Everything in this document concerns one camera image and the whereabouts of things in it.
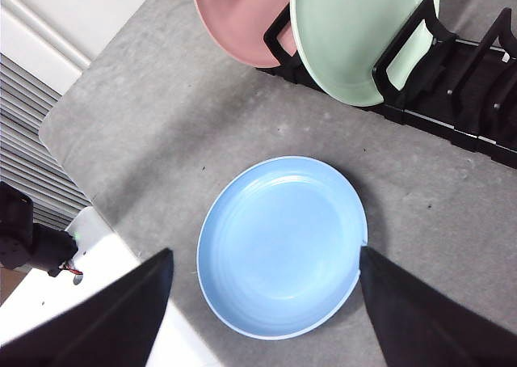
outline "gray table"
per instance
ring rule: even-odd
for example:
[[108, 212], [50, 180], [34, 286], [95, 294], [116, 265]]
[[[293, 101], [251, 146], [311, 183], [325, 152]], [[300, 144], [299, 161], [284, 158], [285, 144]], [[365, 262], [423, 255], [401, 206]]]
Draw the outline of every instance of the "gray table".
[[[442, 0], [441, 18], [479, 40], [503, 6], [517, 0]], [[147, 0], [40, 137], [142, 259], [174, 249], [172, 298], [225, 365], [384, 365], [359, 287], [328, 323], [277, 342], [231, 331], [203, 299], [195, 248], [210, 204], [239, 172], [288, 154], [350, 179], [374, 248], [517, 332], [517, 171], [238, 64], [192, 0]]]

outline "red wire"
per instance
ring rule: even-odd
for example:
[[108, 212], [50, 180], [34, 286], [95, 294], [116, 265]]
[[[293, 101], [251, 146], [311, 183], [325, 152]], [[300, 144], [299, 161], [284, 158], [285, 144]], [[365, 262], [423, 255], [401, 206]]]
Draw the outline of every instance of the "red wire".
[[65, 264], [65, 270], [68, 270], [72, 274], [75, 274], [76, 276], [82, 276], [82, 272], [75, 268], [71, 268], [68, 264]]

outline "dish rack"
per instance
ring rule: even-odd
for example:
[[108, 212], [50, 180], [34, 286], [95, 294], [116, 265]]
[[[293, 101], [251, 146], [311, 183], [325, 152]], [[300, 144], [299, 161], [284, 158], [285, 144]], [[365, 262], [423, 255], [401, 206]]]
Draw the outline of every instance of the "dish rack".
[[[289, 22], [287, 5], [264, 33], [280, 66], [258, 70], [322, 92], [298, 52], [289, 55], [277, 40]], [[398, 90], [387, 69], [422, 22], [433, 44]], [[501, 47], [494, 46], [497, 39]], [[517, 169], [517, 38], [511, 31], [511, 9], [503, 9], [477, 43], [450, 32], [439, 21], [433, 0], [423, 0], [382, 53], [372, 76], [384, 102], [364, 111]]]

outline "blue plate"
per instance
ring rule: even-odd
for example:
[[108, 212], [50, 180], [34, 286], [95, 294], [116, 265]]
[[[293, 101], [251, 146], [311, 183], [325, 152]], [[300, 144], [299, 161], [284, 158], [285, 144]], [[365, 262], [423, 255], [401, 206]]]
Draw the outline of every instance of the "blue plate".
[[198, 277], [223, 323], [257, 339], [287, 339], [346, 301], [366, 243], [363, 206], [338, 171], [311, 158], [276, 158], [217, 197], [200, 234]]

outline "plate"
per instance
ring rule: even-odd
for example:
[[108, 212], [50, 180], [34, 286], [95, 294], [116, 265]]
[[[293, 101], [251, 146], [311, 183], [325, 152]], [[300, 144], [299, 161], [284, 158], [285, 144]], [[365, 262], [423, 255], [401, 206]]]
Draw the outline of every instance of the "plate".
[[[195, 0], [195, 4], [212, 38], [230, 56], [257, 68], [280, 65], [263, 36], [289, 0]], [[278, 38], [289, 54], [296, 52], [290, 24]]]
[[[422, 0], [291, 0], [301, 59], [316, 83], [337, 100], [367, 107], [383, 102], [372, 69]], [[435, 0], [438, 12], [439, 0]], [[432, 43], [422, 23], [388, 68], [403, 88]]]
[[208, 212], [197, 249], [204, 297], [227, 326], [280, 340], [330, 318], [359, 279], [367, 223], [334, 168], [282, 157], [240, 174]]

